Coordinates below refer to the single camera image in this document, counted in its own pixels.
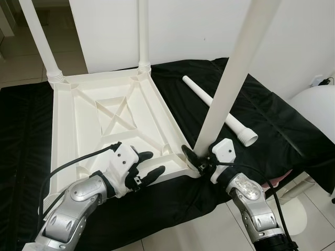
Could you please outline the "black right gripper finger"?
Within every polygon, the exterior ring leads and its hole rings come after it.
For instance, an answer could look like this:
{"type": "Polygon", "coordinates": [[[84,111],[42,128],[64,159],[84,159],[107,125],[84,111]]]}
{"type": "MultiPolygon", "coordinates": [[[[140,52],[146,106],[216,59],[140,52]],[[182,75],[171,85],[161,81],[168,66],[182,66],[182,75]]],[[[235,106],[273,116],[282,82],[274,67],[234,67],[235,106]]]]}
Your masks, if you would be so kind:
{"type": "Polygon", "coordinates": [[[187,160],[191,163],[197,170],[203,170],[203,163],[200,158],[192,149],[190,149],[186,144],[182,144],[181,146],[182,152],[186,155],[187,160]]]}

